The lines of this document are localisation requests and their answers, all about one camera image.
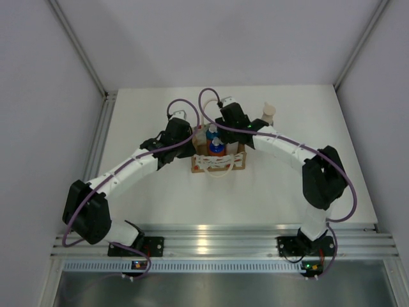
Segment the orange bottle blue cap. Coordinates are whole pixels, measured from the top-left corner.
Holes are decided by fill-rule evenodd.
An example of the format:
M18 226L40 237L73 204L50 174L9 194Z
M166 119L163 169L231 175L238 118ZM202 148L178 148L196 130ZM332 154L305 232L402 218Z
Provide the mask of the orange bottle blue cap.
M210 156L222 157L226 154L225 145L218 137L214 137L208 147L208 153Z
M219 132L217 130L217 126L214 124L210 124L208 129L206 130L206 140L211 142L214 138L219 136Z

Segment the watermelon print canvas bag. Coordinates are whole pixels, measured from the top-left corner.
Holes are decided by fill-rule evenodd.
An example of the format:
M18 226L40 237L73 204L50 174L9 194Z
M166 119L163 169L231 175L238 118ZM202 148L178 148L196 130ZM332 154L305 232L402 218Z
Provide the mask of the watermelon print canvas bag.
M222 178L232 171L245 169L247 153L245 145L240 143L226 144L221 153L210 151L211 141L206 133L211 123L205 123L200 113L199 132L193 138L196 153L191 157L191 172L206 173L213 178Z

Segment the grey bottle beige cap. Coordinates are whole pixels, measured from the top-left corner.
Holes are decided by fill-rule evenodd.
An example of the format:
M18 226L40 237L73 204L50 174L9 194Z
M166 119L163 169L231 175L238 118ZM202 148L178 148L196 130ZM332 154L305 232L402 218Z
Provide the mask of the grey bottle beige cap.
M276 108L269 104L268 102L265 102L262 110L263 114L261 116L261 120L269 124L270 126L274 125L274 116L276 114Z

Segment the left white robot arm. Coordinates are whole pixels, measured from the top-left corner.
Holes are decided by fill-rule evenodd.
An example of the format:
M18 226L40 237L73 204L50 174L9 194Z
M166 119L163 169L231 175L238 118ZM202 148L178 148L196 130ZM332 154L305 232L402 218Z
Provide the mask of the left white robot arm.
M114 242L132 256L144 248L144 232L130 221L115 221L109 201L139 180L173 162L195 154L193 130L181 118L172 116L158 137L144 141L124 162L89 182L76 180L68 190L63 222L82 241L94 245Z

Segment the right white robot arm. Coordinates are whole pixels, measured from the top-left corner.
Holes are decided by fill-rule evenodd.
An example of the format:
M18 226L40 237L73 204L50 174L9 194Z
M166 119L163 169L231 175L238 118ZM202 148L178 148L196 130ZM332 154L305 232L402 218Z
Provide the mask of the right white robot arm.
M310 255L321 246L327 233L326 221L331 204L340 198L347 181L337 150L331 146L309 151L292 139L285 141L278 132L261 119L249 120L237 102L217 103L221 117L215 122L225 144L240 143L254 150L273 155L300 173L302 193L307 207L304 221L298 229L295 244L302 255Z

